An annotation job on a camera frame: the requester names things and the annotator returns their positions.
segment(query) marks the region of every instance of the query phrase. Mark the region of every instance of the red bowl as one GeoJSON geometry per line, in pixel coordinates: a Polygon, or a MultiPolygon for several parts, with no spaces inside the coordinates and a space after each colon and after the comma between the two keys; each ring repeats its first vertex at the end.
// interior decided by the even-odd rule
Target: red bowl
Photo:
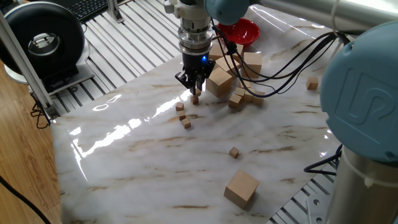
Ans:
{"type": "Polygon", "coordinates": [[[242,44],[243,47],[249,47],[260,36],[260,28],[248,19],[242,18],[230,26],[223,24],[218,24],[217,26],[227,40],[233,41],[236,44],[242,44]]]}

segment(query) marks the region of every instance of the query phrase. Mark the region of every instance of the logo on robot joint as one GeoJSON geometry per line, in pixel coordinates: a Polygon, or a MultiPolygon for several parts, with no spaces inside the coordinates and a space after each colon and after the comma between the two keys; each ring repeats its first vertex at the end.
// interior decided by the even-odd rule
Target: logo on robot joint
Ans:
{"type": "Polygon", "coordinates": [[[396,87],[350,69],[335,112],[340,120],[380,143],[397,131],[397,96],[396,87]]]}

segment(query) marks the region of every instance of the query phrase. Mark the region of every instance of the keyboard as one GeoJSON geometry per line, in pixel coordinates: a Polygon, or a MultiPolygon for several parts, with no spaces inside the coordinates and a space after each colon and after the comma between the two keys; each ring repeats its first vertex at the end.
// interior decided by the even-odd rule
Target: keyboard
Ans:
{"type": "Polygon", "coordinates": [[[80,22],[86,22],[108,9],[107,0],[82,0],[70,7],[71,11],[80,22]]]}

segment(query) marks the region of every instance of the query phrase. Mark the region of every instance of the wooden block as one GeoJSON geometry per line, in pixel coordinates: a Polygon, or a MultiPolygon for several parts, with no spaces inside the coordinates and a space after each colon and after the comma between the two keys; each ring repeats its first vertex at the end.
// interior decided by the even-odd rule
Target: wooden block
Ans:
{"type": "Polygon", "coordinates": [[[195,90],[195,96],[196,97],[199,97],[201,95],[201,91],[197,88],[196,90],[195,90]]]}
{"type": "Polygon", "coordinates": [[[197,96],[191,96],[191,103],[197,105],[199,103],[199,98],[197,96]]]}
{"type": "Polygon", "coordinates": [[[184,104],[181,102],[178,102],[177,105],[175,105],[175,110],[176,111],[182,111],[184,110],[184,104]]]}
{"type": "MultiPolygon", "coordinates": [[[[229,66],[231,67],[231,69],[234,70],[233,72],[236,73],[236,71],[234,69],[234,65],[233,65],[232,60],[231,60],[231,57],[227,56],[226,59],[228,61],[229,66]]],[[[241,64],[239,62],[237,62],[235,59],[234,59],[234,61],[235,61],[236,66],[239,68],[241,66],[241,64]]],[[[232,77],[236,78],[236,76],[233,75],[232,71],[229,69],[228,65],[226,64],[224,57],[219,58],[218,60],[216,60],[216,64],[219,67],[221,67],[224,71],[226,71],[228,74],[230,74],[232,77]]]]}
{"type": "Polygon", "coordinates": [[[184,126],[185,129],[189,128],[191,126],[191,121],[188,118],[185,118],[181,121],[182,126],[184,126]]]}
{"type": "MultiPolygon", "coordinates": [[[[243,81],[243,82],[244,82],[244,84],[245,84],[248,88],[251,87],[249,81],[243,81]]],[[[242,83],[241,83],[240,81],[239,81],[239,87],[240,87],[240,88],[244,88],[244,86],[242,85],[242,83]]]]}
{"type": "MultiPolygon", "coordinates": [[[[262,67],[261,53],[246,52],[246,53],[244,53],[244,61],[255,72],[257,72],[257,73],[261,72],[261,67],[262,67]]],[[[245,66],[245,65],[243,65],[243,66],[244,66],[243,73],[245,74],[245,76],[248,76],[250,78],[258,78],[259,77],[259,75],[257,75],[253,71],[251,71],[247,66],[245,66]]]]}
{"type": "MultiPolygon", "coordinates": [[[[265,93],[260,92],[260,91],[256,91],[256,94],[262,95],[262,96],[265,95],[265,93]]],[[[254,104],[254,105],[262,106],[262,103],[263,103],[263,102],[264,102],[264,99],[263,99],[263,98],[253,96],[253,104],[254,104]]]]}
{"type": "MultiPolygon", "coordinates": [[[[253,88],[249,88],[253,93],[256,91],[253,88]]],[[[248,91],[244,92],[243,100],[246,102],[253,102],[253,95],[249,93],[248,91]]]]}
{"type": "Polygon", "coordinates": [[[225,187],[224,196],[244,209],[260,182],[243,170],[238,170],[225,187]]]}
{"type": "Polygon", "coordinates": [[[310,77],[307,79],[307,89],[308,90],[316,90],[318,87],[319,81],[317,77],[310,77]]]}
{"type": "Polygon", "coordinates": [[[234,94],[238,96],[244,96],[246,90],[244,88],[236,87],[234,94]]]}
{"type": "Polygon", "coordinates": [[[217,97],[229,92],[232,84],[232,77],[222,68],[212,71],[206,81],[206,89],[217,97]]]}
{"type": "MultiPolygon", "coordinates": [[[[236,51],[241,55],[243,60],[245,60],[244,54],[243,54],[243,45],[236,44],[236,51]]],[[[234,57],[234,59],[241,64],[241,59],[239,58],[239,56],[237,54],[233,54],[232,57],[234,57]]]]}
{"type": "Polygon", "coordinates": [[[213,41],[213,46],[210,50],[209,57],[211,59],[213,59],[214,61],[221,58],[223,56],[223,52],[221,51],[221,48],[223,48],[223,47],[220,47],[217,40],[213,41]]]}
{"type": "Polygon", "coordinates": [[[180,118],[180,121],[182,121],[183,119],[187,118],[185,116],[185,112],[184,111],[179,111],[178,112],[178,118],[180,118]]]}
{"type": "Polygon", "coordinates": [[[229,155],[232,156],[234,159],[236,159],[237,156],[239,155],[239,149],[233,147],[231,150],[229,150],[229,155]]]}
{"type": "Polygon", "coordinates": [[[228,106],[230,108],[237,109],[239,104],[242,103],[242,100],[243,100],[242,96],[238,96],[238,95],[232,94],[231,98],[229,99],[228,106]]]}

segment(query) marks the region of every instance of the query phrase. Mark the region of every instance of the table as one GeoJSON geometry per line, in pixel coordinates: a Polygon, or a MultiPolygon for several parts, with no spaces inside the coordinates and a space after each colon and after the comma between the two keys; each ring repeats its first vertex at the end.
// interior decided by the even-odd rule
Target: table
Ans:
{"type": "MultiPolygon", "coordinates": [[[[261,6],[251,6],[245,17],[261,29],[260,39],[247,50],[262,52],[262,72],[268,75],[329,31],[261,6]]],[[[218,99],[207,91],[199,105],[192,105],[189,91],[174,79],[182,67],[181,57],[175,57],[58,118],[51,128],[66,218],[265,223],[311,179],[303,168],[332,155],[339,145],[327,128],[319,89],[305,89],[307,77],[322,77],[332,51],[303,72],[290,91],[267,98],[262,108],[232,110],[228,96],[218,99]],[[177,118],[179,101],[185,103],[190,129],[177,118]],[[232,147],[241,151],[237,159],[228,155],[232,147]],[[238,169],[260,181],[246,210],[223,197],[238,169]]]]}

